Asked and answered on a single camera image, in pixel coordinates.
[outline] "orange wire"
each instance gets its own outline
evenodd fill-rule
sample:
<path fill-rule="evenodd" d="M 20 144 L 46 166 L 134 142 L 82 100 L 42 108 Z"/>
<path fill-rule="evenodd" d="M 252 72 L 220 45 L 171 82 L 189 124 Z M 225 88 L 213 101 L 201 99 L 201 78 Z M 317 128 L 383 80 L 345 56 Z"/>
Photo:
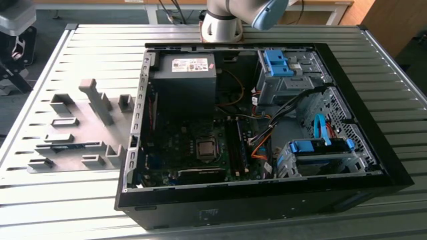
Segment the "orange wire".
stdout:
<path fill-rule="evenodd" d="M 243 99 L 243 95 L 245 93 L 245 88 L 243 87 L 240 79 L 232 74 L 231 71 L 228 71 L 225 69 L 223 69 L 223 71 L 227 72 L 233 77 L 233 79 L 237 81 L 237 83 L 240 85 L 241 93 L 240 93 L 240 97 L 239 97 L 239 99 L 236 101 L 232 101 L 232 102 L 228 102 L 228 103 L 220 103 L 220 104 L 216 105 L 219 107 L 225 107 L 225 106 L 236 104 Z"/>
<path fill-rule="evenodd" d="M 260 149 L 261 145 L 264 144 L 264 142 L 267 141 L 267 139 L 269 138 L 269 136 L 272 135 L 272 133 L 273 133 L 273 132 L 268 133 L 268 135 L 267 135 L 267 136 L 264 137 L 264 139 L 260 141 L 257 147 L 256 147 L 255 150 L 252 151 L 252 154 L 251 154 L 251 157 L 252 157 L 252 158 L 263 157 L 263 156 L 259 156 L 259 155 L 255 155 L 255 154 L 256 154 L 257 150 Z"/>
<path fill-rule="evenodd" d="M 336 138 L 337 136 L 336 136 L 336 133 L 335 133 L 335 131 L 333 131 L 333 129 L 332 129 L 331 124 L 327 123 L 325 126 L 327 126 L 327 129 L 328 129 L 328 133 L 331 134 L 331 137 L 332 137 L 332 138 Z"/>
<path fill-rule="evenodd" d="M 253 117 L 260 118 L 263 115 L 256 115 L 255 114 L 255 107 L 256 106 L 252 107 L 252 115 L 253 115 Z M 271 119 L 272 117 L 268 114 L 265 114 L 265 118 Z"/>

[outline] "motherboard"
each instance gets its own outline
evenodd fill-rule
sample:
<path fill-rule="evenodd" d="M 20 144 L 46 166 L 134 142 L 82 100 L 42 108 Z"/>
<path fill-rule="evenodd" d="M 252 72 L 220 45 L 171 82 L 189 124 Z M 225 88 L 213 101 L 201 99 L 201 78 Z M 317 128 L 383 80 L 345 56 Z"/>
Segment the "motherboard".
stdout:
<path fill-rule="evenodd" d="M 148 143 L 140 180 L 161 187 L 260 179 L 260 163 L 249 158 L 248 118 L 165 121 Z"/>

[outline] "floor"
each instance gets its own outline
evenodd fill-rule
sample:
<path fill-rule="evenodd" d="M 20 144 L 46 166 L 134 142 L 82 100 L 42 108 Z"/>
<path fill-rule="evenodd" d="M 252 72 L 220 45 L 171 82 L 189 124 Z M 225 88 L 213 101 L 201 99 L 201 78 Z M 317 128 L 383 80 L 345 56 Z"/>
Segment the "floor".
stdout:
<path fill-rule="evenodd" d="M 157 15 L 159 23 L 169 24 L 165 13 L 160 11 Z M 184 10 L 183 15 L 189 24 L 199 22 L 199 11 Z M 58 16 L 58 19 L 52 19 L 52 12 L 48 10 L 37 10 L 36 13 L 37 20 L 33 24 L 37 28 L 36 60 L 26 68 L 29 71 L 26 79 L 32 80 L 29 82 L 32 85 L 44 69 L 66 24 L 148 24 L 147 13 L 142 10 L 61 10 Z M 407 67 L 408 76 L 421 91 L 427 93 L 427 46 L 419 45 L 416 41 L 409 42 L 396 57 L 396 61 Z M 28 94 L 20 94 L 17 91 L 13 91 L 9 96 L 0 96 L 0 145 L 26 97 Z"/>

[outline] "case label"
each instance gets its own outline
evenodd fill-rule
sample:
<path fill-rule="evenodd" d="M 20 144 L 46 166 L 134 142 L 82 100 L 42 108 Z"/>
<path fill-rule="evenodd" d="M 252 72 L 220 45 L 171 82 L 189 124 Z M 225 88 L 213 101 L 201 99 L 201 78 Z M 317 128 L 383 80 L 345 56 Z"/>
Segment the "case label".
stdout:
<path fill-rule="evenodd" d="M 271 174 L 272 173 L 272 170 L 273 170 L 273 168 L 272 168 L 272 166 L 265 162 L 264 163 L 264 169 L 267 170 L 267 172 Z"/>
<path fill-rule="evenodd" d="M 172 60 L 172 72 L 207 72 L 207 58 L 176 58 Z"/>
<path fill-rule="evenodd" d="M 213 221 L 219 216 L 219 208 L 199 211 L 199 220 Z"/>
<path fill-rule="evenodd" d="M 289 64 L 288 66 L 291 67 L 291 69 L 301 69 L 301 65 L 299 64 Z"/>

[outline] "open computer case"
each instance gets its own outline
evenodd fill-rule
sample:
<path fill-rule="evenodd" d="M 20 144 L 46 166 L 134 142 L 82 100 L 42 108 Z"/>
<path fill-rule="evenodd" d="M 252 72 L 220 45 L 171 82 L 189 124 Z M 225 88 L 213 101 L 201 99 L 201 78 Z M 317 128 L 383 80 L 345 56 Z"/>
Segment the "open computer case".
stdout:
<path fill-rule="evenodd" d="M 341 212 L 413 184 L 323 43 L 147 44 L 114 209 L 144 229 Z"/>

